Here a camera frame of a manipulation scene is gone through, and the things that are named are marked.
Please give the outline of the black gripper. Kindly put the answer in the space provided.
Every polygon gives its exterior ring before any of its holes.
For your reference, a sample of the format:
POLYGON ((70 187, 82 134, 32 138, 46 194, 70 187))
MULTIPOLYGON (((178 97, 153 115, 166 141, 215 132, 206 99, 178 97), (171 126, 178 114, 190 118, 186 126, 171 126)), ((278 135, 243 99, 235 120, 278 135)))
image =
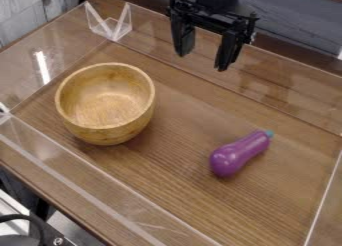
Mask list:
POLYGON ((195 46, 195 28, 222 34, 214 67, 227 70, 237 61, 245 35, 254 33, 257 13, 239 0, 170 0, 167 15, 175 52, 185 57, 195 46))

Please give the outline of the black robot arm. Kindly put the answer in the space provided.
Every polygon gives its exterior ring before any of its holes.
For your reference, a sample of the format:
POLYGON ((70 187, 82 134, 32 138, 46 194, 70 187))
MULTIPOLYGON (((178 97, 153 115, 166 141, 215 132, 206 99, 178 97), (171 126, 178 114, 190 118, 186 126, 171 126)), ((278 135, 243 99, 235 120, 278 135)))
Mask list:
POLYGON ((237 61, 243 45, 254 40, 257 13, 239 0, 170 0, 167 16, 181 57, 194 50, 197 28, 222 36, 214 67, 225 71, 237 61))

